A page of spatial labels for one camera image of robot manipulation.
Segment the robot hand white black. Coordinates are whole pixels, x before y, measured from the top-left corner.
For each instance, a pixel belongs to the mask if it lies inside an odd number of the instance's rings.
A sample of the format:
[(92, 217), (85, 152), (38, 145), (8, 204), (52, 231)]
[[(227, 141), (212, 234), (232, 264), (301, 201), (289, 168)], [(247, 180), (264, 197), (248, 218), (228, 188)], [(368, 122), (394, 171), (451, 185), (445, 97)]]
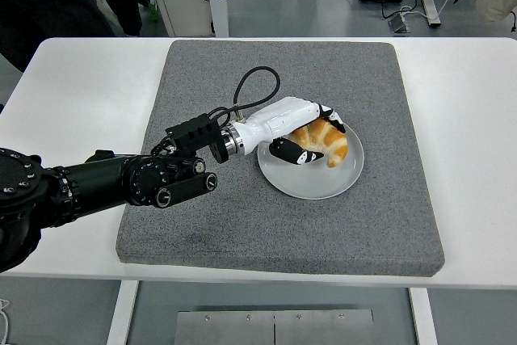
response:
[(285, 162), (303, 165), (326, 158), (326, 165), (334, 168), (348, 154), (346, 129), (338, 113), (304, 99), (283, 98), (229, 127), (241, 155), (265, 143), (271, 155)]

